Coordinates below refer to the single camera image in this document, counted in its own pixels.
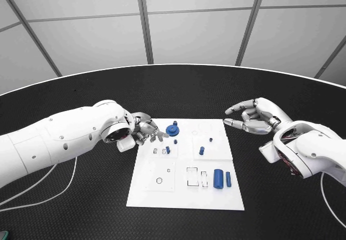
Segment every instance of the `white edge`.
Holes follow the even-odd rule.
[[[38,85],[38,84],[42,84],[45,82],[49,82],[52,80],[57,80],[57,79],[62,79],[62,78],[67,78],[67,77],[71,77],[71,76],[75,76],[75,75],[80,75],[80,74],[87,74],[87,73],[93,73],[93,72],[98,72],[98,71],[103,71],[103,70],[110,70],[110,69],[123,69],[123,68],[131,68],[131,67],[142,67],[142,66],[162,66],[162,65],[196,65],[196,66],[219,66],[219,67],[231,67],[231,68],[241,68],[241,69],[254,69],[254,70],[263,70],[263,71],[267,71],[267,72],[274,72],[274,73],[280,73],[280,74],[287,74],[287,75],[292,75],[292,76],[296,76],[296,77],[300,77],[300,78],[304,78],[304,79],[310,79],[310,80],[315,80],[317,82],[322,82],[325,84],[329,84],[329,85],[333,85],[342,89],[346,89],[346,86],[341,85],[341,84],[336,84],[333,82],[329,82],[329,81],[325,81],[325,80],[320,80],[320,79],[316,79],[313,77],[309,77],[309,76],[302,76],[302,75],[297,75],[297,74],[293,74],[293,73],[287,73],[287,72],[283,72],[283,71],[274,71],[274,70],[268,70],[268,69],[263,69],[263,68],[255,68],[255,67],[247,67],[247,66],[234,66],[234,65],[219,65],[219,64],[198,64],[198,63],[165,63],[165,64],[143,64],[143,65],[133,65],[133,66],[119,66],[119,67],[111,67],[111,68],[106,68],[106,69],[98,69],[98,70],[93,70],[93,71],[85,71],[85,72],[80,72],[80,73],[75,73],[75,74],[71,74],[71,75],[67,75],[67,76],[61,76],[61,77],[57,77],[57,78],[52,78],[49,80],[45,80],[45,81],[41,81],[41,82],[36,82],[28,86],[23,86],[3,94],[0,94],[0,96],[20,90],[20,89],[25,89],[33,85]]]

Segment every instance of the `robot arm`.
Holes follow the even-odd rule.
[[[266,98],[234,105],[227,114],[243,110],[243,121],[227,118],[225,124],[253,134],[274,132],[273,141],[260,147],[270,163],[283,160],[293,175],[309,178],[328,173],[346,186],[346,140],[326,126],[293,121]]]
[[[64,111],[0,136],[0,188],[32,172],[117,142],[120,152],[169,135],[150,116],[131,114],[113,100]]]

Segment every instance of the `white cable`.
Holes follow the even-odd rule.
[[[44,179],[48,177],[48,175],[51,174],[51,172],[54,171],[54,169],[57,168],[57,164],[52,166],[49,172],[46,173],[46,175],[44,176],[44,178],[23,191],[20,192],[18,195],[15,195],[12,198],[9,198],[8,200],[5,200],[3,202],[0,202],[0,206],[5,205],[9,201],[12,201],[15,198],[18,198],[20,195],[23,195],[33,187],[38,186],[38,184],[44,181]]]
[[[325,202],[326,202],[326,206],[333,214],[333,217],[335,219],[339,221],[339,223],[342,224],[342,226],[346,228],[346,225],[343,224],[343,222],[341,221],[341,219],[338,218],[332,208],[330,208],[330,205],[329,205],[329,202],[328,202],[328,199],[326,199],[326,196],[325,196],[325,190],[323,190],[323,176],[325,176],[325,172],[322,173],[320,175],[320,191],[322,191],[322,196],[323,196],[323,199],[325,199]]]
[[[36,206],[39,204],[44,204],[46,203],[48,201],[51,201],[52,199],[55,199],[59,195],[64,194],[64,192],[68,190],[70,186],[71,186],[71,183],[72,183],[72,180],[74,180],[74,176],[75,176],[75,172],[77,172],[77,165],[78,165],[78,157],[75,157],[75,162],[74,162],[74,173],[72,173],[72,177],[71,177],[71,180],[70,180],[70,183],[68,183],[68,186],[67,188],[64,189],[64,191],[57,194],[54,197],[51,197],[48,200],[45,201],[41,201],[38,203],[33,203],[33,204],[28,204],[28,205],[23,205],[23,206],[15,206],[15,207],[9,207],[9,208],[5,208],[5,209],[0,209],[0,212],[5,212],[5,211],[9,211],[9,210],[13,210],[13,209],[22,209],[22,208],[26,208],[26,207],[32,207],[32,206]]]

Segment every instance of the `black tabletop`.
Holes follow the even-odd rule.
[[[49,115],[113,99],[153,118],[224,119],[241,101],[264,97],[293,120],[329,126],[346,138],[346,90],[289,74],[211,65],[146,65],[67,76],[0,96],[0,135]],[[241,119],[241,113],[232,115]],[[346,239],[326,207],[320,177],[292,176],[283,161],[270,164],[258,147],[273,134],[225,126],[245,211],[127,207],[137,147],[120,153],[100,142],[78,158],[68,191],[48,203],[0,212],[12,239]],[[46,174],[32,173],[0,189],[0,202]],[[74,160],[2,206],[36,203],[67,187]],[[325,193],[346,222],[346,188],[325,177]]]

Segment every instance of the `small blue part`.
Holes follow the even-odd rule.
[[[173,125],[169,125],[166,128],[166,133],[175,137],[179,134],[179,126],[178,121],[173,122]]]
[[[232,183],[231,183],[231,173],[230,173],[230,171],[225,172],[225,183],[227,183],[227,186],[231,188]]]
[[[205,147],[202,146],[199,150],[199,155],[204,155],[204,154],[205,154]]]
[[[224,171],[221,169],[214,169],[214,187],[224,188]]]

